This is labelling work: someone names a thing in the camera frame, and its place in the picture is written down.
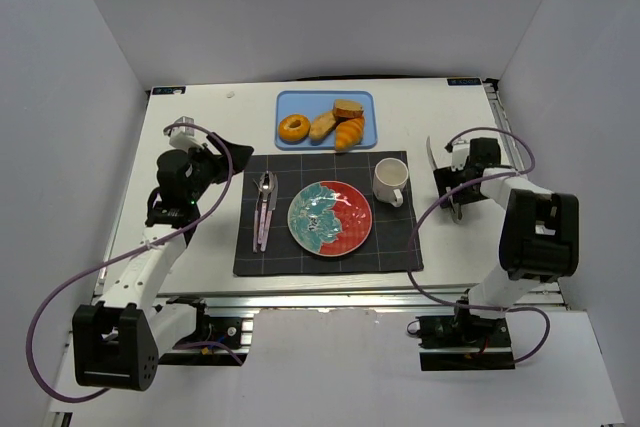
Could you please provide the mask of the metal tongs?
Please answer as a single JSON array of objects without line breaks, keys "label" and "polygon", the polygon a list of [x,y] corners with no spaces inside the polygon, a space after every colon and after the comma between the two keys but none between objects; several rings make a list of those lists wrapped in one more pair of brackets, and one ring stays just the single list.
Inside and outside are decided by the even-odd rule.
[{"label": "metal tongs", "polygon": [[[431,146],[431,138],[427,137],[426,138],[426,142],[425,142],[425,147],[426,147],[426,152],[427,152],[427,158],[429,161],[429,165],[432,169],[432,172],[435,172],[438,169],[438,165],[436,163],[434,154],[433,154],[433,150],[432,150],[432,146]],[[462,218],[463,218],[463,214],[462,214],[462,210],[461,210],[461,206],[455,202],[449,201],[449,204],[447,206],[447,209],[449,210],[449,213],[451,215],[452,220],[455,223],[460,223]]]}]

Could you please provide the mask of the long tan bread roll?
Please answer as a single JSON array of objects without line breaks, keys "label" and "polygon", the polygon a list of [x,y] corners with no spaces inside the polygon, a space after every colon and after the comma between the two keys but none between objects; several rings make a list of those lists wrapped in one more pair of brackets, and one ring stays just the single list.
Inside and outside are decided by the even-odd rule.
[{"label": "long tan bread roll", "polygon": [[309,138],[312,142],[321,142],[335,129],[337,123],[332,110],[320,114],[310,124]]}]

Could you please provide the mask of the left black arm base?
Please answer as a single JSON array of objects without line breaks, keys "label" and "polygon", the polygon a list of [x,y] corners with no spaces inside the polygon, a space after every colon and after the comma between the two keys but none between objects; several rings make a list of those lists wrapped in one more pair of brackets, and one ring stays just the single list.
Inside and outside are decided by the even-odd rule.
[{"label": "left black arm base", "polygon": [[168,305],[188,305],[196,310],[196,328],[178,344],[199,343],[193,349],[178,349],[165,353],[159,363],[171,366],[239,367],[238,358],[244,362],[247,353],[243,343],[244,319],[239,316],[217,315],[206,306],[203,299],[188,296],[169,298]]}]

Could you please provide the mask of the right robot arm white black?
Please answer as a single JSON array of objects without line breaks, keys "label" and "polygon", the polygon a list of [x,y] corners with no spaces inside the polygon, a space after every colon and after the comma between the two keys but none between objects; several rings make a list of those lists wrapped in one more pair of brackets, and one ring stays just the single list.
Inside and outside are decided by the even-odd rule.
[{"label": "right robot arm white black", "polygon": [[462,207],[492,200],[505,211],[498,246],[498,263],[485,279],[460,299],[453,328],[478,337],[496,328],[511,308],[540,284],[572,276],[579,260],[579,202],[571,194],[539,187],[502,162],[494,138],[456,140],[447,147],[451,165],[436,164],[426,144],[439,195],[454,221]]}]

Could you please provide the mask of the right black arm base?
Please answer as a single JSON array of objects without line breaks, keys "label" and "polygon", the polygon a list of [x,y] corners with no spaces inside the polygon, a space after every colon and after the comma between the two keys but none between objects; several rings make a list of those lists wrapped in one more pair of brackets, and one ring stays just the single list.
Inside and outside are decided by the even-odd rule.
[{"label": "right black arm base", "polygon": [[421,316],[407,325],[419,340],[423,372],[499,371],[515,368],[504,318],[461,320],[454,315]]}]

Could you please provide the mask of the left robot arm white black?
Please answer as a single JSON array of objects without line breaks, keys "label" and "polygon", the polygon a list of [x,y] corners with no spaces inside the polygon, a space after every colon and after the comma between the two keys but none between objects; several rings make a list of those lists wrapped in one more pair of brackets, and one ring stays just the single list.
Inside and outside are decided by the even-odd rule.
[{"label": "left robot arm white black", "polygon": [[198,200],[210,185],[242,172],[254,150],[213,136],[200,144],[187,127],[173,129],[169,143],[170,150],[156,161],[157,186],[147,200],[142,252],[132,256],[96,304],[74,313],[74,369],[81,386],[144,391],[164,354],[211,333],[202,300],[160,303],[156,297],[203,218]]}]

